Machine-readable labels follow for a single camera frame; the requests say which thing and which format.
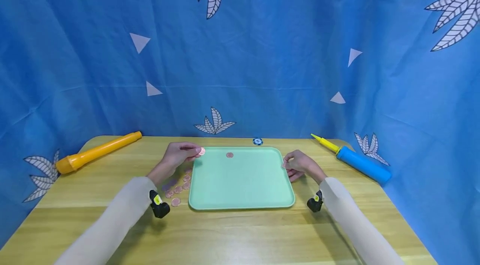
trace white triangle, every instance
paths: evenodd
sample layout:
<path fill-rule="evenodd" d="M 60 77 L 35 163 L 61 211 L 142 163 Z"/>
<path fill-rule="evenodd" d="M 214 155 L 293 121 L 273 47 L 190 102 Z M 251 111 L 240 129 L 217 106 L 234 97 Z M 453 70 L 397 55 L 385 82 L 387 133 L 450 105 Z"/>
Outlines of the white triangle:
<path fill-rule="evenodd" d="M 352 62 L 355 60 L 355 58 L 357 58 L 361 53 L 363 53 L 363 52 L 357 51 L 355 49 L 350 49 L 350 56 L 348 57 L 348 66 L 347 67 L 350 67 L 350 64 L 352 64 Z"/>
<path fill-rule="evenodd" d="M 340 94 L 340 92 L 337 92 L 330 101 L 336 102 L 337 104 L 345 104 L 345 100 L 343 99 L 343 96 Z"/>
<path fill-rule="evenodd" d="M 163 94 L 163 92 L 159 91 L 157 88 L 155 88 L 155 86 L 148 83 L 147 81 L 147 96 L 159 95 L 159 94 Z"/>
<path fill-rule="evenodd" d="M 133 44 L 135 45 L 135 48 L 137 49 L 137 53 L 140 54 L 140 52 L 143 50 L 143 48 L 147 45 L 147 43 L 150 41 L 150 38 L 142 36 L 142 35 L 136 35 L 133 33 L 130 33 L 130 37 L 132 38 Z"/>

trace white sleeve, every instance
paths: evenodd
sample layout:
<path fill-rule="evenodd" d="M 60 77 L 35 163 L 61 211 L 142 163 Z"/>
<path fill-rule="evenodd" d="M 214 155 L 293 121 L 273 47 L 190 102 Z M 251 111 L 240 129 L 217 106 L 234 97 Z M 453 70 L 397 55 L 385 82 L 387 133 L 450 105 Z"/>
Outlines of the white sleeve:
<path fill-rule="evenodd" d="M 103 265 L 151 204 L 150 190 L 157 190 L 148 177 L 129 181 L 100 218 L 55 262 L 56 265 Z"/>
<path fill-rule="evenodd" d="M 340 181 L 327 177 L 320 183 L 320 191 L 328 211 L 367 265 L 404 264 L 382 234 L 363 215 Z"/>

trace blue poker chip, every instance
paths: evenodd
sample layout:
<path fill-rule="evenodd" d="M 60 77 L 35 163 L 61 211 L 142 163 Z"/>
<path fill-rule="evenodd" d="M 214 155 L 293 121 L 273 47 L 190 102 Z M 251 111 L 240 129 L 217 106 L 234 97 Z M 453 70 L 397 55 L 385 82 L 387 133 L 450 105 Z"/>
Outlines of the blue poker chip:
<path fill-rule="evenodd" d="M 262 145 L 263 144 L 263 140 L 261 138 L 254 138 L 253 139 L 253 144 L 254 145 Z"/>

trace plastic tray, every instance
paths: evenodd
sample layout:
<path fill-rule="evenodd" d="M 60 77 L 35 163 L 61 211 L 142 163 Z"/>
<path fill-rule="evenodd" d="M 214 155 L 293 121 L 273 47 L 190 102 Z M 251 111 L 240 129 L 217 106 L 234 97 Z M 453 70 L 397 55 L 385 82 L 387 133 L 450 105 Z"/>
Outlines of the plastic tray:
<path fill-rule="evenodd" d="M 196 210 L 288 208 L 295 195 L 282 163 L 275 148 L 207 147 L 193 164 L 188 202 Z"/>

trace wooden table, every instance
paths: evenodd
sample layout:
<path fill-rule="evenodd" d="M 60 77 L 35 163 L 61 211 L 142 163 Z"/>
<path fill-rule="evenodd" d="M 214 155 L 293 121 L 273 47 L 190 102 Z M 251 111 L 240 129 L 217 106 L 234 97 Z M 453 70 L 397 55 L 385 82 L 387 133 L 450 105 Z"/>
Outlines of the wooden table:
<path fill-rule="evenodd" d="M 99 136 L 83 150 L 111 139 Z M 147 174 L 174 141 L 254 146 L 252 139 L 144 137 L 76 173 L 61 176 L 0 251 L 1 264 L 53 264 L 95 222 L 121 187 L 132 177 Z M 279 149 L 282 155 L 294 149 L 310 155 L 326 174 L 347 187 L 406 264 L 436 264 L 381 187 L 337 161 L 315 140 L 263 139 L 263 145 Z M 187 166 L 181 165 L 175 175 L 180 181 Z M 361 264 L 326 208 L 313 214 L 305 205 L 318 190 L 315 182 L 301 178 L 293 183 L 293 190 L 297 201 L 289 209 L 217 212 L 193 211 L 187 203 L 188 191 L 183 191 L 177 195 L 181 205 L 167 217 L 154 218 L 148 210 L 109 264 Z"/>

